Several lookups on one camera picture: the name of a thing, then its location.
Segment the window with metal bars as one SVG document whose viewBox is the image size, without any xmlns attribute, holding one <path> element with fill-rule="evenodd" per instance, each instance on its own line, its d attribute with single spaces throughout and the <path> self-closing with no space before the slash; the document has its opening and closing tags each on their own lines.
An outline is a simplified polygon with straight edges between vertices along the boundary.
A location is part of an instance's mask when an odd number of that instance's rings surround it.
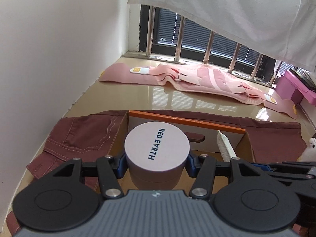
<svg viewBox="0 0 316 237">
<path fill-rule="evenodd" d="M 302 73 L 302 69 L 281 63 L 273 73 L 274 59 L 237 42 L 225 38 L 180 14 L 167 9 L 141 6 L 139 24 L 139 50 L 153 54 L 175 56 L 177 60 L 208 62 L 225 69 L 234 63 L 233 74 L 253 78 L 262 84 L 278 83 L 286 71 Z"/>
</svg>

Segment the orange cardboard box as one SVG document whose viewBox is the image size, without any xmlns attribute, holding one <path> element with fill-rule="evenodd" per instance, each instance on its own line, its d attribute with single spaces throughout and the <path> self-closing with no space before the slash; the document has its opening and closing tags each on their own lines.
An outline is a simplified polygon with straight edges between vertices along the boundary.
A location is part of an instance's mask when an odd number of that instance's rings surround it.
<svg viewBox="0 0 316 237">
<path fill-rule="evenodd" d="M 157 112 L 127 112 L 118 128 L 110 155 L 124 151 L 127 174 L 119 183 L 130 189 L 167 190 L 192 187 L 185 161 L 189 155 L 205 154 L 218 161 L 232 157 L 254 161 L 246 130 L 223 123 L 189 120 Z"/>
</svg>

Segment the white hanging curtain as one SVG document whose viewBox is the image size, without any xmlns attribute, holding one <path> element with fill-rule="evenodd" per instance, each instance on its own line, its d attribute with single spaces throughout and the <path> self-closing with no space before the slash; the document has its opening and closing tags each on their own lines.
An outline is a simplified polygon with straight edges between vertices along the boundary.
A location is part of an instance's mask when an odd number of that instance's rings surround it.
<svg viewBox="0 0 316 237">
<path fill-rule="evenodd" d="M 271 58 L 315 71 L 315 0 L 128 0 L 168 9 Z"/>
</svg>

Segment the maroon trousers cloth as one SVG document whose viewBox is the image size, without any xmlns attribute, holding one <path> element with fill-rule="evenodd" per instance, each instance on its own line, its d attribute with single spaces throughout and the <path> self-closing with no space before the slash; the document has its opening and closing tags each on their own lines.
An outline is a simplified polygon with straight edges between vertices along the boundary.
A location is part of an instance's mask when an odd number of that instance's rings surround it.
<svg viewBox="0 0 316 237">
<path fill-rule="evenodd" d="M 28 166 L 34 181 L 70 159 L 95 162 L 110 155 L 127 112 L 130 111 L 105 111 L 61 119 L 49 134 L 43 153 Z M 240 127 L 250 139 L 254 155 L 251 164 L 295 162 L 306 146 L 300 124 L 296 122 L 266 122 L 185 111 L 144 112 Z M 125 152 L 113 157 L 119 160 L 120 173 L 126 175 L 129 167 Z M 104 201 L 86 223 L 60 232 L 38 232 L 22 227 L 12 209 L 7 216 L 7 227 L 13 236 L 295 236 L 295 225 L 310 223 L 296 219 L 293 227 L 279 232 L 245 232 L 225 223 L 207 201 L 191 198 L 189 192 L 183 189 L 123 191 L 122 198 Z"/>
</svg>

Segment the black device on pink box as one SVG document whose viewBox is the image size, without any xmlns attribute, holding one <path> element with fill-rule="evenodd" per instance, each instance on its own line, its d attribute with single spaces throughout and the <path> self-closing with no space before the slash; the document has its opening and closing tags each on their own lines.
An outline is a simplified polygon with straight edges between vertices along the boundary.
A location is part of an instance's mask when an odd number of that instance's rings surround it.
<svg viewBox="0 0 316 237">
<path fill-rule="evenodd" d="M 306 74 L 301 74 L 294 69 L 289 69 L 289 71 L 295 77 L 297 77 L 309 90 L 311 90 L 313 92 L 316 91 L 315 83 L 313 82 L 313 80 L 309 76 L 307 76 Z"/>
</svg>

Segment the white yellow alpaca plush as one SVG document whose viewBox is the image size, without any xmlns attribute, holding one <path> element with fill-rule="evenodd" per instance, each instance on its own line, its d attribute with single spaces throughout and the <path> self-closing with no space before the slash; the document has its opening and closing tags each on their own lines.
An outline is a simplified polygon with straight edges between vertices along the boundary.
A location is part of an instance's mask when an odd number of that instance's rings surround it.
<svg viewBox="0 0 316 237">
<path fill-rule="evenodd" d="M 310 138 L 309 143 L 299 157 L 298 161 L 301 162 L 315 162 L 316 161 L 316 138 Z"/>
</svg>

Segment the pink storage box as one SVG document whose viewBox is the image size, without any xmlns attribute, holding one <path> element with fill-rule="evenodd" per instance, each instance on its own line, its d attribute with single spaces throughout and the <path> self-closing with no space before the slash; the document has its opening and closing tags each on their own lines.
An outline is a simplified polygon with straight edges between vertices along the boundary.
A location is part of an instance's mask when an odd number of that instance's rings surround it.
<svg viewBox="0 0 316 237">
<path fill-rule="evenodd" d="M 275 87 L 275 91 L 282 99 L 290 99 L 295 105 L 306 99 L 309 104 L 315 106 L 315 88 L 306 86 L 303 78 L 293 69 L 286 70 Z"/>
</svg>

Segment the pink waist support belt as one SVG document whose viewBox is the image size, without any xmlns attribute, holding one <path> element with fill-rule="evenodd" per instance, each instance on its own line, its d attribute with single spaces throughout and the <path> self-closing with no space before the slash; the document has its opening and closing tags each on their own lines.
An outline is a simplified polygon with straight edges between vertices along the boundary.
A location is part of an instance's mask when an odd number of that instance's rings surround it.
<svg viewBox="0 0 316 237">
<path fill-rule="evenodd" d="M 114 63 L 100 75 L 99 81 L 152 86 L 171 84 L 177 91 L 221 95 L 247 105 L 263 105 L 293 119 L 297 118 L 292 100 L 268 94 L 230 73 L 205 64 L 130 67 L 125 63 Z"/>
</svg>

